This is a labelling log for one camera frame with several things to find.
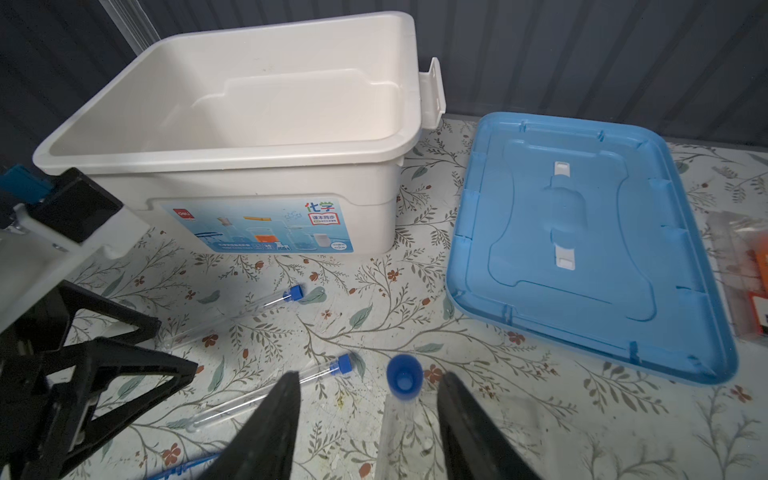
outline corrugated wall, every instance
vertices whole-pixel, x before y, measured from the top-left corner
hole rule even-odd
[[[768,0],[142,0],[162,36],[400,10],[449,112],[527,111],[768,147]],[[96,0],[0,0],[2,165],[134,57]]]
[[[400,10],[450,113],[524,111],[768,146],[766,0],[142,0],[162,36]]]

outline white plastic storage bin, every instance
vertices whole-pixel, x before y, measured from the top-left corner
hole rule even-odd
[[[176,35],[34,162],[82,170],[195,251],[382,253],[403,155],[444,112],[404,13]]]

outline lid handle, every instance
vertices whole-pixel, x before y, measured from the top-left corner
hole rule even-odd
[[[419,90],[422,98],[422,128],[435,130],[445,113],[445,92],[442,89],[440,60],[432,57],[429,71],[419,72]]]

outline floral tablecloth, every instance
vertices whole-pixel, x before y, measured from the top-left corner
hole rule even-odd
[[[192,384],[70,476],[145,478],[219,452],[236,422],[194,434],[184,429],[205,405],[247,392],[276,372],[352,351],[353,375],[302,390],[294,478],[376,475],[385,369],[398,353],[419,359],[427,390],[453,371],[485,401],[533,402],[542,414],[542,447],[532,450],[534,465],[560,465],[563,478],[768,478],[768,349],[739,341],[738,375],[726,385],[697,388],[454,311],[443,277],[474,133],[474,122],[446,119],[413,149],[402,169],[396,247],[387,254],[205,254],[181,249],[155,227],[125,258],[94,257],[74,271],[70,280],[160,317],[171,332],[200,321],[211,308],[236,312],[293,283],[302,283],[312,301],[267,312],[176,351],[200,364]],[[689,144],[670,148],[705,242],[710,211],[768,217],[768,154]],[[718,255],[712,248],[709,253]],[[81,313],[70,342],[111,327]],[[116,380],[101,396],[99,413],[156,384],[152,377]],[[419,427],[413,435],[430,443],[439,431]],[[444,475],[442,454],[433,449],[425,455],[431,462],[427,476]]]

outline blue label sticker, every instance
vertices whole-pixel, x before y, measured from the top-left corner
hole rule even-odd
[[[214,252],[353,252],[335,197],[164,200],[158,205]]]

